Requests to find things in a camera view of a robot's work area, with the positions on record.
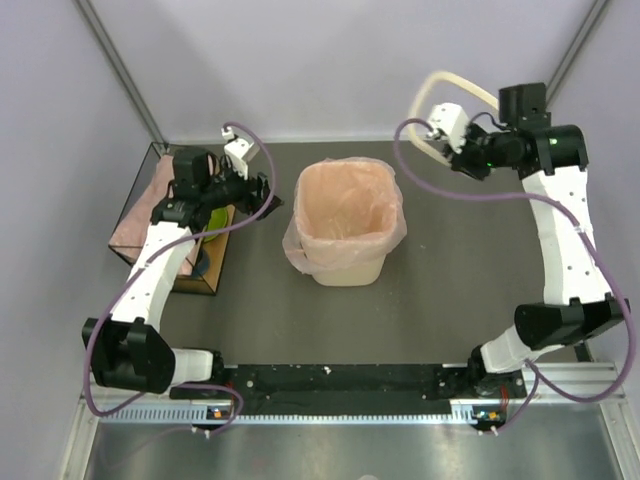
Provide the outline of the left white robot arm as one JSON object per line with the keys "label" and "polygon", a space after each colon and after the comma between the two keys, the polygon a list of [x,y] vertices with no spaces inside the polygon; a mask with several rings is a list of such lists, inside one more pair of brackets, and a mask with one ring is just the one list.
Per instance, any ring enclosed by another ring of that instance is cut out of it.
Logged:
{"label": "left white robot arm", "polygon": [[255,143],[236,138],[220,157],[198,147],[176,152],[173,178],[151,212],[123,294],[83,327],[88,382],[145,393],[192,382],[209,397],[224,390],[227,374],[215,365],[215,353],[171,348],[159,333],[159,323],[175,279],[213,211],[232,205],[257,220],[280,206],[267,176],[248,172],[257,151]]}

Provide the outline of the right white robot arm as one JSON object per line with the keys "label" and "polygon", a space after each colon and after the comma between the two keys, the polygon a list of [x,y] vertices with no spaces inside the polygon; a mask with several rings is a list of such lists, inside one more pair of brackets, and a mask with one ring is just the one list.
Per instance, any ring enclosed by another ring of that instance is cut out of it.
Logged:
{"label": "right white robot arm", "polygon": [[629,325],[628,301],[595,248],[587,201],[588,155],[579,127],[555,126],[546,87],[529,83],[500,89],[501,128],[493,133],[470,122],[453,169],[474,179],[496,168],[517,172],[541,245],[543,299],[522,304],[514,324],[474,349],[466,380],[476,394],[498,389],[504,374],[540,356]]}

